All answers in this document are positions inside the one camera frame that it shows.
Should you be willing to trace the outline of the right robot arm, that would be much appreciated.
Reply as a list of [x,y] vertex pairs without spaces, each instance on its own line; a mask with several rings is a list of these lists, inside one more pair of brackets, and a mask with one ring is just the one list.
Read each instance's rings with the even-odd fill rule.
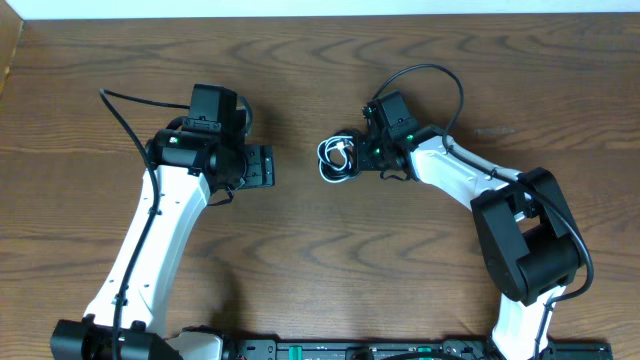
[[362,109],[368,132],[356,143],[361,171],[402,171],[472,213],[486,269],[501,292],[490,340],[502,359],[539,359],[556,303],[579,268],[593,262],[555,177],[497,166],[460,147],[436,126],[421,126],[401,93]]

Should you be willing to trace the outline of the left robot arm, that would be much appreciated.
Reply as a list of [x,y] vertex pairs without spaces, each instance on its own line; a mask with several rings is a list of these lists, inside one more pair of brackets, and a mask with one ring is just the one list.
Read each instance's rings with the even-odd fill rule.
[[169,338],[166,315],[187,241],[202,211],[239,190],[275,183],[273,150],[249,144],[248,101],[197,84],[186,115],[147,143],[134,142],[145,172],[134,217],[109,275],[79,321],[61,320],[56,359],[232,359],[230,342],[205,327]]

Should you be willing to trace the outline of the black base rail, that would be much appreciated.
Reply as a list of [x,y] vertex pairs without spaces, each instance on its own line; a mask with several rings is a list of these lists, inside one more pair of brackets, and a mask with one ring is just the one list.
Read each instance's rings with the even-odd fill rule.
[[223,360],[349,360],[388,359],[410,354],[414,359],[501,359],[487,340],[447,339],[427,343],[285,342],[273,339],[230,340]]

